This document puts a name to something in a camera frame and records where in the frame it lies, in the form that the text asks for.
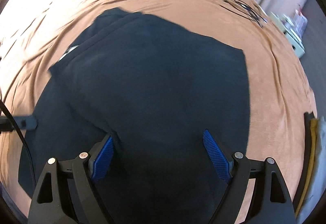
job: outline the blue gripper pad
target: blue gripper pad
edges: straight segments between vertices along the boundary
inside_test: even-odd
[[[110,137],[94,160],[93,174],[91,176],[94,182],[104,178],[106,175],[114,154],[114,149],[113,140],[112,137]]]
[[[211,162],[214,165],[215,171],[220,179],[226,181],[228,184],[232,178],[230,174],[230,165],[226,157],[223,155],[222,150],[216,144],[214,138],[208,130],[204,131],[203,144],[207,151]]]

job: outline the bed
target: bed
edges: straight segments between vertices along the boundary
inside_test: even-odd
[[[10,0],[0,15],[1,100],[13,115],[30,115],[50,78],[48,68],[103,11],[121,7],[160,16],[243,50],[251,107],[246,156],[274,157],[293,198],[304,160],[303,114],[317,114],[314,94],[282,32],[254,0],[243,1],[266,19],[263,28],[222,8],[221,0],[24,0],[24,8],[21,0]],[[27,216],[30,198],[18,184],[21,147],[15,132],[1,135],[0,180]],[[253,184],[238,223],[246,216]]]

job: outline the yellow strap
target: yellow strap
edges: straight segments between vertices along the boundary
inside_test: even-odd
[[[317,124],[318,120],[317,119],[312,119],[310,120],[310,132],[311,132],[311,152],[310,152],[310,157],[309,157],[309,164],[308,164],[308,171],[307,171],[307,177],[306,177],[306,182],[304,184],[304,190],[302,192],[297,210],[295,211],[295,217],[298,216],[300,208],[302,206],[302,203],[304,201],[305,195],[307,193],[311,175],[312,175],[312,169],[314,168],[314,162],[315,162],[315,149],[316,149],[316,130],[317,130]]]

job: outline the black bracket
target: black bracket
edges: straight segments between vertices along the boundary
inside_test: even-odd
[[[71,202],[68,178],[75,181],[89,224],[114,224],[91,180],[94,156],[107,140],[108,136],[96,143],[89,153],[83,152],[73,160],[48,160],[36,185],[28,224],[79,223]],[[255,179],[255,188],[244,223],[295,224],[290,194],[276,161],[270,157],[265,161],[249,160],[239,152],[229,158],[234,164],[232,179],[209,224],[234,224],[251,178]]]
[[[13,117],[21,130],[34,130],[37,127],[37,120],[34,116]],[[5,116],[0,116],[0,132],[13,131],[15,128]]]

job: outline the black cable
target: black cable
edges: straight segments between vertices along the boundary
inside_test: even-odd
[[[14,129],[16,130],[20,140],[22,141],[22,145],[24,146],[26,152],[27,152],[27,157],[28,157],[28,161],[29,161],[29,165],[30,165],[30,170],[31,170],[31,174],[32,174],[32,180],[33,180],[33,185],[34,188],[36,187],[36,179],[35,179],[35,172],[34,172],[34,166],[33,166],[33,161],[32,161],[32,155],[31,152],[27,146],[27,142],[24,138],[24,136],[22,135],[22,131],[20,130],[19,126],[17,125],[16,121],[14,120],[13,116],[11,115],[11,113],[9,112],[9,110],[7,109],[7,107],[5,106],[5,104],[0,100],[0,110],[4,113],[4,115],[9,119],[9,121],[11,122],[11,124],[13,125]]]
[[[262,19],[265,23],[267,23],[266,19],[263,18],[260,14],[258,14],[251,6],[249,6],[246,2],[242,1],[242,0],[222,0],[223,2],[226,2],[228,3],[229,5],[231,5],[234,9],[236,9],[237,11],[245,14],[245,15],[248,15],[249,17],[246,17],[246,16],[243,16],[237,12],[234,12],[222,5],[220,5],[221,7],[223,7],[224,9],[236,14],[236,15],[239,15],[245,19],[248,19],[250,21],[253,21],[253,22],[256,22],[261,28],[263,28],[262,24],[260,23],[260,19]],[[246,12],[244,12],[243,10],[240,10],[238,9],[237,7],[235,7],[231,2],[239,5],[240,7],[242,7],[243,9],[246,10]]]

